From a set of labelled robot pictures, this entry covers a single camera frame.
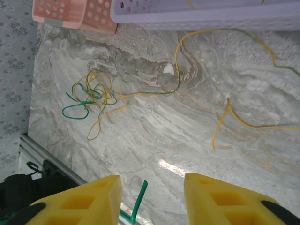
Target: black object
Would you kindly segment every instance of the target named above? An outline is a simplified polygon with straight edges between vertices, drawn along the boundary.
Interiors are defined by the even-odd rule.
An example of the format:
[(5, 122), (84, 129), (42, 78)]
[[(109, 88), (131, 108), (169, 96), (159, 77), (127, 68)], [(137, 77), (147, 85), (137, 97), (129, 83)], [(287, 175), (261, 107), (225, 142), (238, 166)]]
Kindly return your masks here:
[(44, 202), (39, 202), (34, 205), (28, 206), (19, 211), (14, 217), (9, 219), (6, 222), (6, 225), (25, 225), (45, 207), (46, 204)]
[(40, 170), (38, 169), (38, 165), (37, 165), (37, 164), (35, 164), (35, 163), (29, 161), (29, 162), (26, 163), (26, 165), (27, 165), (30, 169), (32, 169), (32, 170), (34, 171), (33, 173), (30, 174), (30, 176), (32, 176), (32, 175), (34, 175), (34, 174), (36, 174), (36, 173), (44, 174), (43, 171), (40, 171)]
[(30, 174), (16, 174), (5, 178), (0, 183), (0, 218), (17, 213), (38, 199), (78, 186), (48, 160), (43, 162), (42, 171), (35, 163), (28, 164), (34, 173), (41, 172), (42, 177), (32, 180)]
[(269, 201), (262, 201), (262, 204), (286, 225), (300, 225), (300, 219), (286, 208)]

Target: yellow wire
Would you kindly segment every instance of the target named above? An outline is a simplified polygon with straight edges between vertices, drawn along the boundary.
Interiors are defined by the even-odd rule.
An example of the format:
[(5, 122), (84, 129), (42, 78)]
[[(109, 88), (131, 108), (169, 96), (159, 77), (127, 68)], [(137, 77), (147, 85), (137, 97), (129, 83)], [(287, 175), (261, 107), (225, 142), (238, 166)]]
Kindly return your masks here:
[[(118, 91), (118, 90), (115, 90), (115, 92), (117, 92), (118, 94), (121, 95), (121, 98), (123, 98), (123, 99), (125, 100), (125, 104), (124, 104), (122, 107), (117, 108), (117, 109), (115, 109), (115, 110), (113, 110), (113, 111), (107, 113), (107, 114), (104, 115), (103, 117), (99, 118), (99, 119), (92, 125), (92, 127), (90, 128), (90, 130), (89, 130), (89, 132), (88, 132), (88, 140), (89, 140), (89, 141), (92, 141), (92, 140), (96, 139), (96, 138), (99, 136), (100, 131), (101, 131), (101, 120), (102, 120), (102, 119), (104, 119), (105, 117), (107, 117), (107, 116), (109, 116), (109, 115), (111, 115), (111, 114), (113, 114), (113, 113), (115, 113), (115, 112), (117, 112), (117, 111), (119, 111), (119, 110), (121, 110), (121, 109), (124, 109), (124, 108), (127, 106), (128, 101), (127, 101), (127, 99), (122, 95), (122, 93), (121, 93), (120, 91)], [(97, 123), (99, 124), (99, 130), (98, 130), (98, 133), (97, 133), (97, 135), (96, 135), (95, 137), (89, 139), (90, 133), (91, 133), (92, 129), (94, 128), (94, 126), (95, 126)]]
[(189, 4), (189, 6), (191, 8), (193, 8), (194, 10), (198, 10), (195, 6), (193, 6), (193, 4), (190, 2), (190, 0), (187, 0), (187, 3)]
[(252, 128), (252, 129), (281, 129), (281, 130), (300, 130), (300, 127), (280, 127), (280, 126), (252, 126), (250, 124), (247, 124), (246, 122), (244, 122), (240, 117), (238, 117), (238, 115), (233, 111), (233, 109), (231, 108), (230, 106), (230, 99), (227, 98), (227, 107), (225, 109), (225, 112), (217, 126), (217, 129), (214, 133), (214, 136), (212, 138), (212, 141), (211, 141), (211, 144), (212, 144), (212, 148), (213, 150), (216, 150), (216, 147), (215, 147), (215, 138), (216, 138), (216, 135), (218, 133), (218, 130), (220, 129), (221, 127), (221, 124), (228, 112), (228, 110), (233, 114), (233, 116), (241, 123), (243, 124), (244, 126), (248, 127), (248, 128)]
[[(200, 30), (200, 31), (190, 32), (190, 33), (188, 33), (188, 34), (186, 34), (186, 35), (183, 36), (183, 38), (182, 38), (182, 39), (180, 40), (180, 42), (178, 43), (178, 45), (177, 45), (177, 47), (176, 47), (176, 51), (175, 51), (175, 66), (176, 66), (176, 71), (177, 71), (177, 74), (178, 74), (178, 85), (177, 85), (177, 87), (176, 87), (175, 89), (173, 89), (173, 90), (170, 91), (170, 92), (159, 92), (159, 93), (136, 92), (136, 93), (131, 93), (131, 94), (122, 94), (120, 91), (114, 90), (115, 92), (117, 92), (117, 93), (120, 95), (120, 96), (118, 96), (118, 97), (115, 97), (113, 94), (111, 94), (112, 83), (111, 83), (110, 78), (109, 78), (107, 75), (104, 75), (104, 74), (101, 74), (101, 73), (96, 72), (95, 70), (92, 70), (92, 71), (90, 71), (86, 76), (82, 77), (82, 78), (74, 85), (74, 88), (73, 88), (73, 91), (72, 91), (72, 96), (73, 96), (73, 98), (74, 98), (77, 102), (82, 103), (82, 102), (76, 97), (76, 95), (75, 95), (75, 88), (77, 87), (77, 85), (79, 85), (79, 83), (80, 83), (84, 78), (86, 79), (85, 84), (86, 84), (87, 90), (90, 90), (90, 89), (91, 89), (90, 84), (91, 84), (92, 81), (96, 81), (96, 82), (97, 82), (97, 86), (100, 86), (100, 87), (103, 89), (103, 90), (101, 90), (101, 89), (97, 88), (97, 90), (99, 90), (99, 91), (102, 92), (102, 94), (99, 95), (99, 96), (103, 97), (103, 100), (101, 101), (101, 103), (100, 103), (100, 104), (99, 104), (99, 103), (86, 104), (86, 105), (85, 105), (86, 107), (89, 107), (90, 105), (94, 105), (94, 106), (102, 106), (102, 109), (101, 109), (101, 111), (100, 111), (100, 114), (101, 114), (102, 111), (105, 109), (105, 107), (106, 107), (107, 105), (110, 105), (110, 104), (108, 103), (108, 100), (110, 100), (110, 99), (115, 99), (115, 100), (117, 100), (117, 99), (119, 99), (119, 98), (122, 98), (122, 99), (125, 100), (125, 104), (124, 104), (122, 107), (120, 107), (120, 108), (118, 108), (118, 109), (116, 109), (116, 110), (113, 110), (113, 111), (107, 113), (106, 115), (104, 115), (104, 116), (102, 116), (102, 117), (100, 117), (100, 114), (99, 114), (98, 120), (92, 125), (92, 127), (90, 128), (90, 130), (89, 130), (89, 132), (88, 132), (88, 137), (87, 137), (88, 140), (94, 140), (95, 138), (97, 138), (97, 137), (99, 136), (100, 131), (101, 131), (101, 120), (102, 120), (102, 119), (104, 119), (105, 117), (107, 117), (107, 116), (109, 116), (109, 115), (111, 115), (111, 114), (113, 114), (113, 113), (115, 113), (115, 112), (117, 112), (117, 111), (119, 111), (119, 110), (125, 108), (125, 107), (128, 105), (128, 102), (127, 102), (127, 100), (126, 100), (127, 97), (136, 96), (136, 95), (165, 95), (165, 94), (171, 94), (171, 93), (174, 93), (174, 92), (179, 88), (179, 85), (180, 85), (180, 70), (179, 70), (179, 64), (178, 64), (178, 50), (179, 50), (179, 48), (180, 48), (182, 42), (183, 42), (188, 36), (191, 36), (191, 35), (200, 34), (200, 33), (205, 33), (205, 32), (212, 32), (212, 31), (220, 31), (220, 30), (228, 30), (228, 29), (207, 29), (207, 30)], [(247, 33), (247, 32), (245, 32), (245, 31), (243, 31), (243, 32), (244, 32), (245, 34), (247, 34), (248, 36), (250, 36), (252, 39), (254, 39), (256, 42), (258, 42), (261, 46), (263, 46), (264, 49), (266, 49), (266, 51), (267, 51), (267, 52), (269, 53), (269, 55), (271, 56), (272, 62), (273, 62), (273, 64), (274, 64), (274, 66), (280, 67), (280, 66), (278, 66), (277, 63), (276, 63), (276, 59), (275, 59), (275, 56), (274, 56), (273, 51), (272, 51), (272, 50), (271, 50), (271, 49), (270, 49), (263, 41), (261, 41), (260, 39), (258, 39), (257, 37), (255, 37), (254, 35), (252, 35), (252, 34), (250, 34), (250, 33)], [(108, 82), (109, 82), (109, 88), (106, 88), (106, 86), (98, 80), (98, 77), (99, 77), (99, 76), (104, 77), (105, 79), (108, 80)], [(88, 97), (87, 101), (94, 101), (94, 102), (96, 102), (96, 100), (95, 100), (95, 98), (94, 98), (94, 97), (95, 97), (94, 95), (95, 95), (95, 94), (94, 94), (93, 92), (91, 92), (91, 96)], [(261, 126), (258, 126), (258, 127), (255, 127), (255, 126), (251, 126), (251, 125), (245, 123), (242, 119), (240, 119), (240, 118), (236, 115), (236, 113), (232, 110), (232, 108), (231, 108), (231, 106), (230, 106), (230, 100), (229, 100), (229, 98), (227, 99), (227, 101), (228, 101), (227, 108), (226, 108), (226, 110), (225, 110), (225, 112), (224, 112), (224, 114), (223, 114), (223, 116), (222, 116), (222, 118), (221, 118), (221, 120), (220, 120), (220, 122), (219, 122), (219, 124), (218, 124), (218, 126), (217, 126), (217, 129), (216, 129), (216, 131), (215, 131), (215, 133), (214, 133), (214, 136), (213, 136), (213, 138), (212, 138), (212, 147), (213, 147), (214, 150), (216, 149), (216, 148), (215, 148), (215, 145), (214, 145), (214, 141), (215, 141), (217, 132), (218, 132), (218, 130), (220, 129), (221, 124), (222, 124), (222, 122), (223, 122), (223, 120), (224, 120), (224, 118), (225, 118), (225, 116), (226, 116), (228, 110), (233, 114), (233, 116), (234, 116), (240, 123), (242, 123), (243, 125), (245, 125), (246, 127), (249, 127), (249, 128), (254, 128), (254, 129), (290, 129), (290, 130), (298, 130), (298, 129), (300, 129), (300, 127), (278, 127), (278, 126), (262, 126), (262, 127), (261, 127)], [(96, 135), (95, 137), (93, 137), (93, 138), (90, 139), (90, 138), (89, 138), (90, 133), (91, 133), (92, 129), (94, 128), (94, 126), (95, 126), (96, 124), (99, 124), (99, 130), (98, 130), (98, 133), (97, 133), (97, 135)]]

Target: green wire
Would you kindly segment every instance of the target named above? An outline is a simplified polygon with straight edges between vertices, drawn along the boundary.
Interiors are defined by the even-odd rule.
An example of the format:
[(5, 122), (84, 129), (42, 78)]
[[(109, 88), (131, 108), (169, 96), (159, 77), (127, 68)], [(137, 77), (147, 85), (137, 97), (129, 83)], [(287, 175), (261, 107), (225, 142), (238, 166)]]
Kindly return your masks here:
[[(94, 103), (95, 103), (95, 102), (83, 102), (83, 103), (79, 103), (79, 104), (76, 104), (76, 105), (69, 105), (69, 106), (64, 107), (64, 108), (61, 110), (61, 113), (62, 113), (62, 115), (63, 115), (64, 117), (69, 118), (69, 119), (83, 120), (83, 119), (87, 118), (87, 116), (89, 115), (89, 109), (86, 108), (85, 106), (86, 106), (87, 104), (94, 104)], [(72, 116), (67, 116), (67, 115), (65, 114), (65, 110), (66, 110), (66, 109), (68, 109), (68, 108), (73, 108), (73, 107), (77, 107), (77, 106), (81, 106), (81, 105), (83, 105), (83, 106), (84, 106), (84, 109), (86, 110), (86, 115), (85, 115), (84, 117), (72, 117)]]
[(67, 95), (70, 99), (72, 99), (73, 101), (77, 102), (72, 96), (69, 95), (69, 93), (66, 92), (66, 95)]
[[(238, 31), (238, 32), (241, 32), (241, 33), (247, 35), (248, 37), (250, 37), (250, 38), (251, 38), (252, 40), (254, 40), (255, 42), (257, 42), (257, 43), (260, 42), (259, 38), (255, 37), (253, 34), (247, 32), (247, 31), (245, 31), (245, 30), (241, 30), (241, 29), (237, 29), (237, 28), (228, 28), (228, 29), (224, 28), (224, 29), (220, 29), (220, 30), (233, 30), (233, 31)], [(281, 68), (281, 69), (289, 69), (289, 70), (293, 71), (297, 76), (300, 77), (300, 72), (299, 72), (298, 70), (296, 70), (295, 68), (293, 68), (293, 67), (290, 67), (290, 66), (278, 66), (278, 65), (274, 65), (274, 67), (276, 67), (276, 68)]]
[(137, 200), (135, 202), (135, 206), (132, 210), (131, 216), (128, 215), (127, 213), (125, 213), (124, 211), (120, 210), (120, 216), (123, 217), (124, 219), (126, 219), (127, 221), (129, 221), (132, 224), (135, 224), (137, 211), (139, 210), (139, 207), (141, 205), (142, 199), (143, 199), (144, 194), (146, 192), (147, 186), (148, 186), (148, 182), (144, 180), (144, 183), (142, 184), (141, 191), (139, 193), (139, 196), (137, 197)]

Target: floral wallpaper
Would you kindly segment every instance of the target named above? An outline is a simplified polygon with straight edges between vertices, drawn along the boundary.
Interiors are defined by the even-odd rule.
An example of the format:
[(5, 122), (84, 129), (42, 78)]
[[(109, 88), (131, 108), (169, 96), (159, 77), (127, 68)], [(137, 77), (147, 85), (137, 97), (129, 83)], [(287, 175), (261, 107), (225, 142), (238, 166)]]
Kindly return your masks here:
[(28, 129), (37, 35), (31, 9), (31, 0), (0, 0), (0, 182), (17, 173)]

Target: gray marble tile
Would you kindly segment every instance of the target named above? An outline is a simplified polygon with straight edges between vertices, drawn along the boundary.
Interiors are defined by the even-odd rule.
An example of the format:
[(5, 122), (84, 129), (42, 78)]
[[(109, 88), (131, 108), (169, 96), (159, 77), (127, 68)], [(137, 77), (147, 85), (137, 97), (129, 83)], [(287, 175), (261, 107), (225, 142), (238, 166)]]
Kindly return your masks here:
[[(62, 116), (62, 108), (72, 104), (65, 92), (92, 68), (109, 75), (122, 93), (174, 88), (174, 52), (184, 34), (120, 25), (109, 36), (40, 25), (29, 136), (87, 181), (120, 174), (124, 209), (133, 207), (147, 180), (139, 210), (143, 224), (188, 223), (185, 172), (267, 194), (300, 216), (299, 131), (253, 130), (227, 115), (217, 150), (212, 150), (226, 97), (253, 125), (300, 126), (300, 78), (274, 68), (266, 51), (243, 34), (223, 31), (187, 38), (179, 53), (180, 89), (169, 96), (128, 98), (124, 110), (103, 120), (94, 141), (86, 136), (100, 109), (85, 120)], [(300, 47), (294, 40), (273, 32), (256, 35), (273, 49), (280, 65), (300, 69)]]

